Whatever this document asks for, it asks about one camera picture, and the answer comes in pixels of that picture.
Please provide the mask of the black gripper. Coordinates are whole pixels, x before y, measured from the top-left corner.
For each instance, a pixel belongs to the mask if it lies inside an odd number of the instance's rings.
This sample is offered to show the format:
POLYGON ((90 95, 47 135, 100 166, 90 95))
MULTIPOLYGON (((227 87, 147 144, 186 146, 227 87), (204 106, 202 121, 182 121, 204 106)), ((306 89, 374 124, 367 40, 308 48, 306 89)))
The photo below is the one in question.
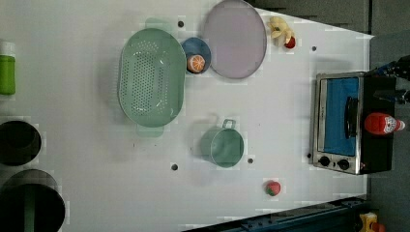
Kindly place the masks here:
MULTIPOLYGON (((389 78, 397 83, 399 80, 408 81, 410 78, 410 56, 406 55, 397 61, 378 67, 369 72, 370 77, 389 78)), ((389 90, 377 90, 373 96, 380 100, 396 102, 398 104, 409 103, 410 93, 408 88, 398 88, 396 85, 389 90)))

